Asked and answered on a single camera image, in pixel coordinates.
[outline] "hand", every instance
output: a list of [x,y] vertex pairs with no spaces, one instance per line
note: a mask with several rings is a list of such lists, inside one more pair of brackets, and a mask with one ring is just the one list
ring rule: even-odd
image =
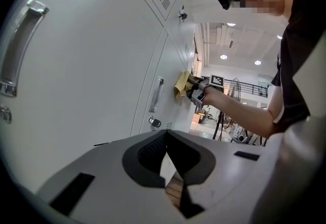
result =
[[212,105],[214,97],[218,95],[219,91],[214,87],[206,87],[204,90],[205,98],[202,100],[203,105]]

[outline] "person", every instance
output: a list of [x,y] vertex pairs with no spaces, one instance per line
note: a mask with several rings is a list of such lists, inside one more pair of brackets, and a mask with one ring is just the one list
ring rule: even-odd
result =
[[276,88],[267,110],[244,105],[213,87],[205,89],[203,104],[221,110],[246,130],[269,138],[309,116],[308,107],[292,78],[322,35],[324,18],[318,12],[318,5],[311,0],[232,1],[260,13],[283,15],[288,20],[278,54],[277,74],[272,80]]

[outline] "metal handle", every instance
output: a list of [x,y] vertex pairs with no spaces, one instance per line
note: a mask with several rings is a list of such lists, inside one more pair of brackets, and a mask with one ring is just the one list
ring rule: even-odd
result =
[[21,63],[27,46],[42,19],[49,9],[35,0],[27,1],[21,9],[21,16],[8,46],[0,60],[0,94],[15,97]]
[[157,81],[159,82],[158,88],[154,91],[151,106],[149,107],[149,111],[151,113],[155,113],[157,111],[158,102],[159,102],[159,99],[161,97],[161,93],[162,93],[163,86],[164,86],[164,79],[163,78],[158,76]]

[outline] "ceiling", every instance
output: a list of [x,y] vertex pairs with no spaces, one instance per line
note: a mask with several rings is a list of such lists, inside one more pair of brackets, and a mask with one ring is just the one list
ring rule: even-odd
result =
[[[195,40],[199,60],[203,61],[204,66],[233,66],[275,75],[280,49],[277,35],[283,35],[287,25],[284,17],[258,14],[249,8],[230,8],[226,11],[217,0],[187,1],[198,24]],[[236,26],[230,27],[226,25],[227,22],[236,23]],[[220,59],[222,54],[228,58]],[[254,64],[256,60],[262,62],[260,66]]]

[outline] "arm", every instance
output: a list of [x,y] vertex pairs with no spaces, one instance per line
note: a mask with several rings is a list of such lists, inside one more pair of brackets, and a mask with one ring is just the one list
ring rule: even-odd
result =
[[203,104],[209,104],[221,110],[244,129],[265,138],[276,133],[273,121],[279,115],[283,104],[280,87],[275,88],[267,110],[244,105],[213,87],[207,87],[205,94]]

